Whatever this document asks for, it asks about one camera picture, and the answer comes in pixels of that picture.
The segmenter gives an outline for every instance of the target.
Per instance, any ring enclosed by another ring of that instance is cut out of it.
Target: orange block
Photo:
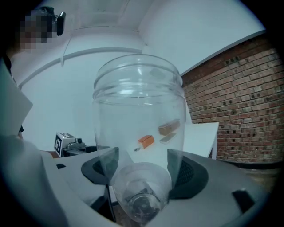
[[[145,149],[146,147],[148,147],[149,145],[151,145],[154,142],[155,142],[154,137],[151,136],[151,135],[146,135],[146,136],[142,137],[140,140],[138,140],[140,147],[143,148],[143,149]]]

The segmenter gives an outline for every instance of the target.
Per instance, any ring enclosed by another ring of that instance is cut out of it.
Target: white ceiling
[[[65,30],[83,27],[119,26],[138,30],[154,0],[46,0],[55,14],[66,12]]]

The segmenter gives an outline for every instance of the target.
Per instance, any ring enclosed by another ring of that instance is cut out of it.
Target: wooden block
[[[142,137],[140,140],[138,140],[140,147],[143,148],[143,149],[145,149],[146,147],[148,147],[149,145],[151,145],[154,142],[155,142],[154,137],[151,136],[151,135],[146,135],[146,136]]]
[[[174,130],[176,130],[177,128],[179,128],[180,125],[181,124],[179,122],[179,119],[174,119],[170,121],[169,123],[159,126],[158,127],[159,133],[163,136],[166,136],[170,134],[171,132],[173,132]]]

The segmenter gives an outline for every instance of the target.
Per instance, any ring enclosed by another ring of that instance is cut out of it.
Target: clear plastic jar
[[[155,184],[164,191],[161,197],[157,192],[152,193],[162,204],[158,205],[158,210],[161,210],[176,180],[176,176],[169,174],[167,149],[183,149],[186,101],[181,85],[182,79],[176,67],[151,55],[127,55],[108,62],[99,70],[94,84],[96,145],[98,149],[106,146],[119,148],[118,168],[111,183],[122,208],[139,222],[149,221],[153,214],[133,214],[141,211],[133,204],[137,206],[137,203],[146,201],[148,206],[155,199],[150,198],[149,203],[149,199],[145,199],[149,195],[145,198],[138,196],[139,202],[132,201],[131,208],[125,207],[131,198],[137,196],[135,194],[141,194],[145,182],[146,187],[153,189]],[[175,160],[176,172],[180,163],[181,155]],[[152,167],[150,177],[146,170],[151,171]],[[132,174],[127,179],[126,172],[135,172],[135,168],[142,170],[141,173]],[[133,179],[135,177],[142,179],[142,186],[133,185],[137,182]]]

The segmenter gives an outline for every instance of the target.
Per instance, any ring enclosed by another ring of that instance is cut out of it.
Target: red brick wall
[[[192,122],[219,122],[218,159],[282,160],[284,67],[265,35],[224,51],[182,78]]]

